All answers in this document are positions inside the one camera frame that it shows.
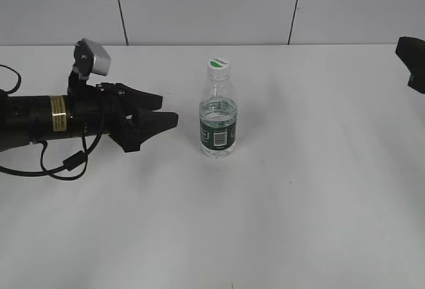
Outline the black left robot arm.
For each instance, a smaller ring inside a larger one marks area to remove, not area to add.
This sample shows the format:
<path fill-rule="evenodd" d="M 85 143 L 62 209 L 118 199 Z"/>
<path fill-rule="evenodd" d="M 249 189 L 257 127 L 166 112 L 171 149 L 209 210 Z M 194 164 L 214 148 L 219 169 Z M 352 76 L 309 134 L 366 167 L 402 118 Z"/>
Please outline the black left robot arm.
<path fill-rule="evenodd" d="M 122 83 L 80 83 L 61 96 L 1 99 L 1 151 L 41 140 L 107 134 L 124 152 L 173 129 L 179 116 L 161 111 L 163 98 Z"/>

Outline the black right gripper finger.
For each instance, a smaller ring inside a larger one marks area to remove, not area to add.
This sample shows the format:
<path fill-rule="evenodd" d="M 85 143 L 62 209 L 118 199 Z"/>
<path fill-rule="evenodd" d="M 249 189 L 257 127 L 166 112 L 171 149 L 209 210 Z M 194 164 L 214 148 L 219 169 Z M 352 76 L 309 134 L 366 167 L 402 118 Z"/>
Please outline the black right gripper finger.
<path fill-rule="evenodd" d="M 397 57 L 410 73 L 408 86 L 421 94 L 424 94 L 425 89 L 424 49 L 424 40 L 415 37 L 400 37 L 395 50 Z"/>

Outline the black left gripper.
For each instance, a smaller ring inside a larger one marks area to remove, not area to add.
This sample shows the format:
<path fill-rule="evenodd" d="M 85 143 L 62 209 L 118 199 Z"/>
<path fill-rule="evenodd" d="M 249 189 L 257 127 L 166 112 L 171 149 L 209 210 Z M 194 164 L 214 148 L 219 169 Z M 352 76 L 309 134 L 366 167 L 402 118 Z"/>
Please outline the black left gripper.
<path fill-rule="evenodd" d="M 68 131 L 87 136 L 108 134 L 124 152 L 136 152 L 146 140 L 177 127 L 177 113 L 154 112 L 162 103 L 162 96 L 122 83 L 69 84 Z"/>

